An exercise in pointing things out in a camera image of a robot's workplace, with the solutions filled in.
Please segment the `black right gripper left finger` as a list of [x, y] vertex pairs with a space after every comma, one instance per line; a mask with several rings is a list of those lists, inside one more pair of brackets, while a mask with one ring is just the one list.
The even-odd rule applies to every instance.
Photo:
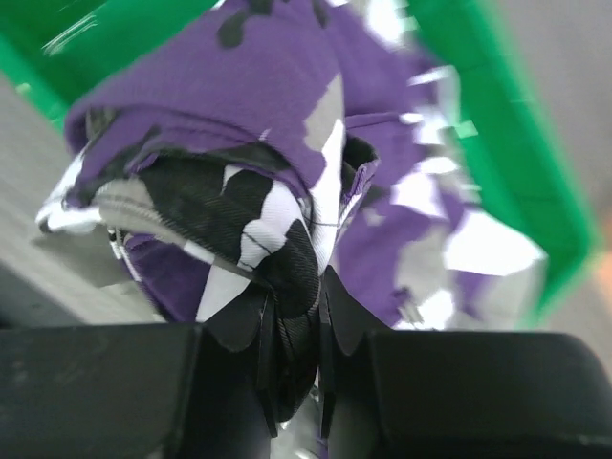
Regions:
[[266, 458], [277, 433], [274, 306], [199, 324], [1, 335], [5, 458]]

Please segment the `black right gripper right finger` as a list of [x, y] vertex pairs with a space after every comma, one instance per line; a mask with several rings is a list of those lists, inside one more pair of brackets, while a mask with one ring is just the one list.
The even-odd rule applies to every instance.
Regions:
[[607, 458], [611, 384], [580, 339], [396, 331], [327, 270], [320, 434], [332, 458]]

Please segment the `purple camouflage trousers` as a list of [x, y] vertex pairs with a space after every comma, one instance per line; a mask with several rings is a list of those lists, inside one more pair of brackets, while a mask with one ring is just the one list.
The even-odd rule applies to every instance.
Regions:
[[547, 257], [481, 208], [453, 67], [399, 1], [221, 1], [65, 121], [75, 158], [35, 221], [106, 228], [163, 321], [273, 303], [275, 458], [323, 458], [323, 274], [396, 330], [511, 330]]

